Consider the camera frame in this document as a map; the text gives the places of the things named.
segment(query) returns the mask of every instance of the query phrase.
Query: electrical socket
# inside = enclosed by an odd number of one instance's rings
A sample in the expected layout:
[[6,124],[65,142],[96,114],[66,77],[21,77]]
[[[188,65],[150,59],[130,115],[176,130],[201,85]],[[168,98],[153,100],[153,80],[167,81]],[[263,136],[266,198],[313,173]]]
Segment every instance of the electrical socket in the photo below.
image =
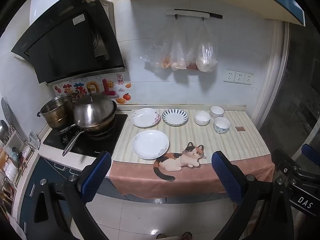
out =
[[245,73],[243,83],[246,85],[252,85],[253,82],[253,74]]
[[235,75],[236,75],[236,72],[233,71],[233,70],[225,70],[224,71],[224,79],[223,81],[224,82],[230,82],[230,83],[233,83],[234,79],[235,79]]
[[234,83],[243,84],[245,73],[242,72],[236,72]]

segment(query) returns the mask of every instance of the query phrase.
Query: black strip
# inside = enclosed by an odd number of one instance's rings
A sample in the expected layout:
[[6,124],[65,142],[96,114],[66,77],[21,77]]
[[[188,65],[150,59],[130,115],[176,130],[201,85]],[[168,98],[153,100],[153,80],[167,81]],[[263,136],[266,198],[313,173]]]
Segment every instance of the black strip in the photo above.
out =
[[217,18],[217,19],[222,19],[222,15],[221,14],[216,14],[216,13],[209,13],[209,12],[197,11],[197,10],[187,10],[187,9],[175,9],[175,10],[192,11],[192,12],[203,12],[203,13],[208,13],[210,15],[210,17],[214,17],[214,18]]

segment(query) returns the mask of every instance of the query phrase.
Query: cabinet handle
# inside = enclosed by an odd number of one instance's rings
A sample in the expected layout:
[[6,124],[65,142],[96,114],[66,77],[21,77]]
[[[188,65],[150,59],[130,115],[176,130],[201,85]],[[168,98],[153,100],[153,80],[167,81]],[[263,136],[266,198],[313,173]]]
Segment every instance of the cabinet handle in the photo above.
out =
[[58,170],[61,170],[61,171],[65,171],[66,170],[66,167],[63,167],[63,169],[62,168],[59,168],[57,165],[56,165],[56,163],[53,165],[56,169],[58,169]]
[[77,176],[79,176],[79,174],[76,174],[76,173],[73,173],[73,172],[71,172],[71,169],[70,169],[70,171],[69,171],[71,174],[73,174],[73,175],[77,175]]
[[36,187],[36,184],[35,184],[35,183],[33,183],[33,185],[32,185],[32,189],[31,189],[31,192],[30,192],[30,194],[29,194],[29,196],[30,196],[30,197],[32,197],[33,192],[35,191],[35,187]]

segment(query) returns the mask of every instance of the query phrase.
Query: cat tail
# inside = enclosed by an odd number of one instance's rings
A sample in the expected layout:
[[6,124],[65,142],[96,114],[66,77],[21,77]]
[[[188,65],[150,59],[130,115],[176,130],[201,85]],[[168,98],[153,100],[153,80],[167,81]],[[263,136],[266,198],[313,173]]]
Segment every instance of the cat tail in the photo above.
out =
[[161,178],[161,179],[164,179],[164,180],[167,180],[167,181],[174,181],[175,180],[175,177],[174,176],[170,176],[170,175],[166,175],[166,174],[163,174],[160,170],[159,170],[159,161],[155,160],[155,162],[153,163],[153,171],[155,172],[155,174]]

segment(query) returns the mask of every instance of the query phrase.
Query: white plate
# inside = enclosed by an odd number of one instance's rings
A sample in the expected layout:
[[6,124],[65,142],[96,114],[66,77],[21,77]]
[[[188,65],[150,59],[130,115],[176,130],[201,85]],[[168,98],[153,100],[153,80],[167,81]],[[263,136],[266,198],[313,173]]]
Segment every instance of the white plate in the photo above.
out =
[[169,139],[158,130],[145,130],[132,139],[131,148],[138,157],[152,160],[165,154],[169,148]]
[[153,108],[142,108],[131,115],[131,122],[140,128],[154,126],[160,120],[160,113]]
[[188,114],[181,109],[172,108],[163,112],[162,119],[168,125],[179,126],[188,121]]

